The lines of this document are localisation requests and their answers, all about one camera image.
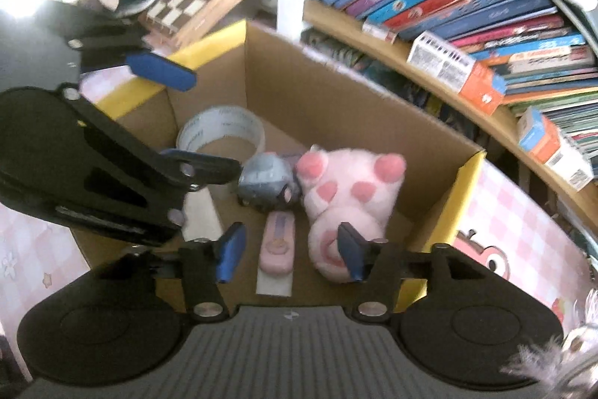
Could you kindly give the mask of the white foam eraser block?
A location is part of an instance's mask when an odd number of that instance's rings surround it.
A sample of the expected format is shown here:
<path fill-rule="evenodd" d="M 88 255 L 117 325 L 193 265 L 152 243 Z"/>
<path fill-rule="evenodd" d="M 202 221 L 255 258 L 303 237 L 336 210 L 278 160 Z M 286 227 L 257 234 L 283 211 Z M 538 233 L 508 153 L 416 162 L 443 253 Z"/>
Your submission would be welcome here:
<path fill-rule="evenodd" d="M 223 227 L 209 189 L 205 187 L 189 192 L 185 196 L 184 214 L 185 226 L 182 227 L 182 238 L 185 242 L 220 239 Z"/>

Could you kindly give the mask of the pink small device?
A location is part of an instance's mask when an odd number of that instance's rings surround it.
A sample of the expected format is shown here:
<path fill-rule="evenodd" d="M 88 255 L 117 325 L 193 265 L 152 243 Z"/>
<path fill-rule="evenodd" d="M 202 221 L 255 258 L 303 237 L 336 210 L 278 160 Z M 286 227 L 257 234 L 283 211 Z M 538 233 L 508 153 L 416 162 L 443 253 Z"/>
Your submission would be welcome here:
<path fill-rule="evenodd" d="M 292 212 L 268 214 L 259 252 L 260 270 L 272 276 L 286 276 L 293 271 L 295 233 L 295 217 Z"/>

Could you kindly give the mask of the grey toy car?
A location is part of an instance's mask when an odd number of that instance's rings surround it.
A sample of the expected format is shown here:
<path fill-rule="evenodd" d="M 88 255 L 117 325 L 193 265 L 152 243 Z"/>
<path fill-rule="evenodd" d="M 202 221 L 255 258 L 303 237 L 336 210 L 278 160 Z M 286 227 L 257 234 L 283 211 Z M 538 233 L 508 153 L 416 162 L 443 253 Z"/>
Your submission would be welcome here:
<path fill-rule="evenodd" d="M 236 194 L 241 206 L 261 212 L 284 211 L 299 203 L 301 188 L 287 159 L 259 153 L 243 165 Z"/>

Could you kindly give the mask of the small white charger cube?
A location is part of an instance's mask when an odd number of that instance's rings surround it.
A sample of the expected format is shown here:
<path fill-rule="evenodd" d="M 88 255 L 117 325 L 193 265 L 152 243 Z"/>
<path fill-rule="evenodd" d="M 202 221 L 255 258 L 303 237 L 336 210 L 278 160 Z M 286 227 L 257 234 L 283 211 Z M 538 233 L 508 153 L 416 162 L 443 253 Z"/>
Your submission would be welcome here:
<path fill-rule="evenodd" d="M 255 293 L 261 296 L 290 298 L 292 296 L 293 272 L 269 274 L 258 269 Z"/>

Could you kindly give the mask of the clear tape roll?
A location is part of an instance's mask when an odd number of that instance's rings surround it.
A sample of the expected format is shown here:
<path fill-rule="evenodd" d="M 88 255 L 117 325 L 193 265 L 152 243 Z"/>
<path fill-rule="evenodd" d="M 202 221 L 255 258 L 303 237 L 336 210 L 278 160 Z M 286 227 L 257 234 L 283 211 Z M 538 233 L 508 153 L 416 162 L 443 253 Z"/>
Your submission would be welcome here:
<path fill-rule="evenodd" d="M 266 148 L 266 131 L 261 119 L 237 105 L 216 105 L 191 117 L 178 132 L 178 150 L 196 152 L 225 138 L 244 140 L 258 154 Z"/>

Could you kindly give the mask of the pink plush toy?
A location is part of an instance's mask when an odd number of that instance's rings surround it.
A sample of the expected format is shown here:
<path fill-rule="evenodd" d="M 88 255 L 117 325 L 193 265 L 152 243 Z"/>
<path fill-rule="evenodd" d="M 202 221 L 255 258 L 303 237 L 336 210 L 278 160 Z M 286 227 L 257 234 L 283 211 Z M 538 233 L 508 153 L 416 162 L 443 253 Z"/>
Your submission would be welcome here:
<path fill-rule="evenodd" d="M 347 222 L 367 240 L 383 238 L 406 179 L 406 159 L 363 149 L 312 149 L 297 161 L 295 174 L 310 225 L 309 258 L 326 279 L 347 283 L 337 228 Z"/>

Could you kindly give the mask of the yellow cardboard box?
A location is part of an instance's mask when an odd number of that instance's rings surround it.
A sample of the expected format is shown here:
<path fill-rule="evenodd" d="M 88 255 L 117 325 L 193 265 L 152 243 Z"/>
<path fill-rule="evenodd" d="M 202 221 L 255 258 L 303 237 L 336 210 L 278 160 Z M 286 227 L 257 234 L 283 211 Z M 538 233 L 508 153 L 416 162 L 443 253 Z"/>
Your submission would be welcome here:
<path fill-rule="evenodd" d="M 299 43 L 258 24 L 239 21 L 171 56 L 195 70 L 197 84 L 179 92 L 134 78 L 97 99 L 82 93 L 147 146 L 164 149 L 197 113 L 215 105 L 243 106 L 262 119 L 266 150 L 298 154 L 312 145 L 326 150 L 362 148 L 400 153 L 406 181 L 387 229 L 389 240 L 411 251 L 453 244 L 466 190 L 484 154 L 473 142 L 408 102 L 340 68 L 316 60 Z M 296 216 L 294 281 L 290 299 L 255 293 L 259 245 L 266 217 L 241 208 L 236 197 L 214 196 L 223 226 L 245 223 L 247 246 L 232 283 L 219 285 L 229 310 L 237 305 L 346 305 L 355 286 L 322 277 L 308 257 L 308 223 Z"/>

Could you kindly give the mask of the pink cartoon table mat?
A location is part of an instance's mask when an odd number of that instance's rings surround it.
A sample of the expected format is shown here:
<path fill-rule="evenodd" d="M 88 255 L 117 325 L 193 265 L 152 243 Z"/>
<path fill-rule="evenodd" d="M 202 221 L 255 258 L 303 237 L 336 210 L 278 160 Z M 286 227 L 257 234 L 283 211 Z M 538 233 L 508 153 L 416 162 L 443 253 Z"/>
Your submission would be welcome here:
<path fill-rule="evenodd" d="M 312 49 L 316 60 L 330 61 Z M 472 175 L 475 186 L 466 199 L 454 241 L 461 245 L 470 231 L 483 262 L 499 273 L 509 269 L 510 282 L 575 327 L 572 307 L 583 307 L 591 288 L 582 251 L 541 206 L 487 161 Z M 210 188 L 212 197 L 228 191 Z M 1 204 L 1 323 L 4 334 L 16 336 L 24 314 L 45 298 L 78 279 L 91 267 L 119 257 L 131 244 L 54 223 L 46 223 Z"/>

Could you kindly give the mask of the orange white carton box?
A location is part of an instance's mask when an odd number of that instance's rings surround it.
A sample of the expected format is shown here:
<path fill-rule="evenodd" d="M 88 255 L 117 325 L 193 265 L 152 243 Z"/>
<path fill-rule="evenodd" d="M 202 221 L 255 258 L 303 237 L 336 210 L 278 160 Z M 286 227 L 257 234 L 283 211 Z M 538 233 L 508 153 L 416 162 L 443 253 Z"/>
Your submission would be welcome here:
<path fill-rule="evenodd" d="M 488 116 L 504 100 L 506 82 L 502 76 L 431 31 L 424 31 L 413 41 L 407 63 L 442 82 Z"/>

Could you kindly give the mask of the row of books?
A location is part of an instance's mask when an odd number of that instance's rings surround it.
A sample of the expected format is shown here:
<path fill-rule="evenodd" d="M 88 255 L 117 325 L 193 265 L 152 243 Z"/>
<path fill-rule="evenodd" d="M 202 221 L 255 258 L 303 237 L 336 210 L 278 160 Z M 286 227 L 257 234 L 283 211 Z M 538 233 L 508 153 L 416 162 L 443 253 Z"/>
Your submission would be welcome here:
<path fill-rule="evenodd" d="M 514 116 L 535 108 L 597 155 L 597 37 L 555 0 L 313 0 L 412 43 L 433 33 L 494 74 Z"/>

